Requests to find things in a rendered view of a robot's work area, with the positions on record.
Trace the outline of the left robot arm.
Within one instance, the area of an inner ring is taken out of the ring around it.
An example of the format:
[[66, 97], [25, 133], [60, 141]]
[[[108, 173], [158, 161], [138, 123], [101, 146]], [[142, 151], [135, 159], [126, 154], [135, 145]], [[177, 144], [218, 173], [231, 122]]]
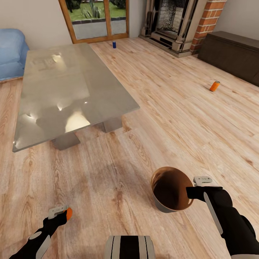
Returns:
[[56, 229], [66, 224], [68, 205], [49, 210], [49, 216], [43, 220], [43, 228], [38, 229], [28, 242], [9, 259], [41, 259], [50, 244], [50, 238]]

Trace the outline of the robot trunk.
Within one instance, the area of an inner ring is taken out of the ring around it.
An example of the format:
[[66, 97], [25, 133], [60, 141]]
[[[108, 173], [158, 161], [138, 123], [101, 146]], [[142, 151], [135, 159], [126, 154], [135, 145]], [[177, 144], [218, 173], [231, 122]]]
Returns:
[[109, 236], [103, 259], [156, 259], [150, 236]]

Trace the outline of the trash can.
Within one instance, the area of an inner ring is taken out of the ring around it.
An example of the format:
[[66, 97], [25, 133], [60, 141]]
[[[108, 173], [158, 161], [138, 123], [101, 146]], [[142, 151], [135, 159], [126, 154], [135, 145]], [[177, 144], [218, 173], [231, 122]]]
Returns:
[[193, 187], [189, 177], [175, 167], [161, 167], [151, 177], [155, 206], [163, 213], [189, 208], [194, 199], [187, 196], [186, 187]]

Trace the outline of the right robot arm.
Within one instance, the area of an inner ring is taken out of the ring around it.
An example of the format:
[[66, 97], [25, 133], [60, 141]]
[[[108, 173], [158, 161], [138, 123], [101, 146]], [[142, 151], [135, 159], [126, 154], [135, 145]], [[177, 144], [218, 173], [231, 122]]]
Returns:
[[186, 187], [189, 199], [205, 201], [232, 259], [259, 259], [259, 242], [250, 221], [240, 215], [226, 190], [205, 186], [210, 177], [194, 177], [194, 187]]

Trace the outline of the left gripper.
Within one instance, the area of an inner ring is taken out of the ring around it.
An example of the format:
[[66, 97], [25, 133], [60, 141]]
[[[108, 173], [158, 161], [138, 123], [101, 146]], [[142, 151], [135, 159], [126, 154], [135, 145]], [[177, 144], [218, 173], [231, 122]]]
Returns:
[[46, 224], [52, 224], [55, 227], [55, 231], [56, 231], [56, 229], [59, 226], [66, 224], [66, 222], [67, 222], [66, 215], [67, 215], [66, 212], [62, 212], [62, 213], [58, 213], [55, 218], [52, 218], [50, 220], [48, 220], [48, 218], [45, 218], [43, 220], [43, 226], [45, 226]]

